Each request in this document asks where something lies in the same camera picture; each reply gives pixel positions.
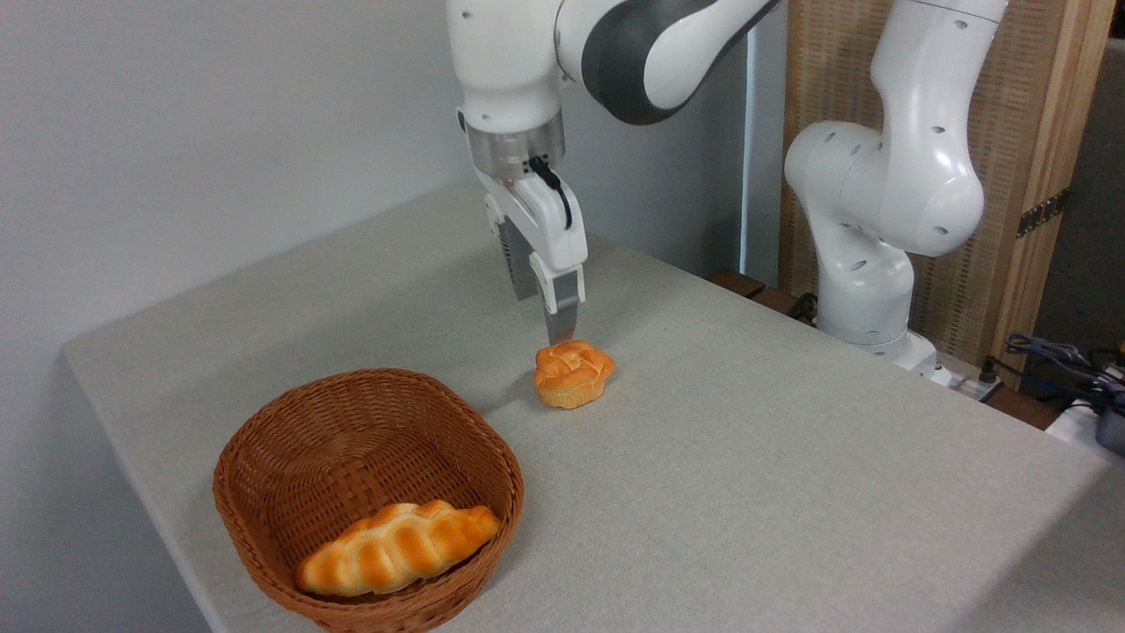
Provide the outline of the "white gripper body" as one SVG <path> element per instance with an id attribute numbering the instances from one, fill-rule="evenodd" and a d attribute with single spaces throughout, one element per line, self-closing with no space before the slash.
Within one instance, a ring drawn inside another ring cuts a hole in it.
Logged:
<path id="1" fill-rule="evenodd" d="M 564 183 L 562 193 L 542 177 L 500 179 L 479 172 L 489 197 L 490 215 L 496 227 L 512 221 L 542 263 L 554 272 L 565 273 L 580 266 L 588 256 L 585 228 L 577 201 Z"/>

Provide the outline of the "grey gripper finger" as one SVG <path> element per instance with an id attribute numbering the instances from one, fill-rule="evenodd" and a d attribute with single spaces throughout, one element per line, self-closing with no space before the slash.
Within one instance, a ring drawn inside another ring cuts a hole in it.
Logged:
<path id="1" fill-rule="evenodd" d="M 518 225 L 510 217 L 500 221 L 496 229 L 518 301 L 536 296 L 539 291 L 539 284 L 530 261 L 531 244 L 526 242 L 523 234 L 519 232 Z"/>
<path id="2" fill-rule="evenodd" d="M 548 344 L 574 340 L 580 304 L 585 301 L 584 268 L 554 270 L 537 252 L 529 256 L 529 264 L 543 304 Z"/>

